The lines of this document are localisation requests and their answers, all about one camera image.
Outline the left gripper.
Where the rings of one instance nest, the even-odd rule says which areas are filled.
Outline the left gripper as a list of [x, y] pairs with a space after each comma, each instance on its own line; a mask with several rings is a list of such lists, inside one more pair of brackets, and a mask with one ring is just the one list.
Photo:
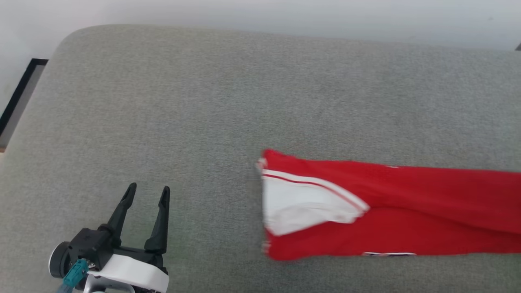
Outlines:
[[[100, 225], [97, 230], [108, 232], [111, 245], [121, 245], [121, 233], [128, 209], [132, 206], [136, 194], [137, 184], [131, 183], [119, 204], [113, 211], [109, 221]], [[168, 221], [170, 208], [171, 190], [164, 186], [158, 202], [158, 215], [151, 232], [151, 237], [145, 241], [144, 249], [119, 246], [116, 248], [117, 255], [128, 256], [135, 260], [145, 262], [149, 265], [166, 270], [164, 267], [163, 254], [167, 251]]]

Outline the red white basketball jersey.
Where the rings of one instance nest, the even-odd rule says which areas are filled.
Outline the red white basketball jersey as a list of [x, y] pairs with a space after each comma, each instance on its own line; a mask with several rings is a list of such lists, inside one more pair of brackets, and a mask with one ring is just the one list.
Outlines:
[[521, 254], [521, 173], [310, 161], [268, 149], [267, 254]]

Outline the grey fabric sofa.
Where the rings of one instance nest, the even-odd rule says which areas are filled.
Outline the grey fabric sofa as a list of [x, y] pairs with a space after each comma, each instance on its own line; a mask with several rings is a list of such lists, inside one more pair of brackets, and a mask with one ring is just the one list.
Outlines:
[[146, 25], [71, 33], [0, 163], [0, 293], [54, 293], [56, 245], [138, 191], [143, 247], [171, 188], [169, 293], [521, 293], [521, 256], [262, 250], [256, 161], [521, 171], [521, 52]]

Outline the black frame strip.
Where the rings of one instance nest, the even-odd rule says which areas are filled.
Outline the black frame strip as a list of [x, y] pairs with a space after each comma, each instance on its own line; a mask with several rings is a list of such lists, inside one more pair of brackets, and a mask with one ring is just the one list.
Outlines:
[[4, 112], [0, 116], [0, 136], [4, 133], [9, 120], [11, 119], [15, 108], [17, 107], [22, 94], [24, 93], [26, 86], [28, 85], [28, 82], [30, 81], [31, 77], [33, 76], [33, 73], [37, 66], [46, 66], [48, 63], [48, 59], [42, 59], [42, 58], [32, 58], [28, 66], [26, 67], [26, 70], [24, 74], [22, 75], [17, 87], [15, 88], [14, 93], [11, 96], [11, 99], [9, 100], [6, 108], [4, 109]]

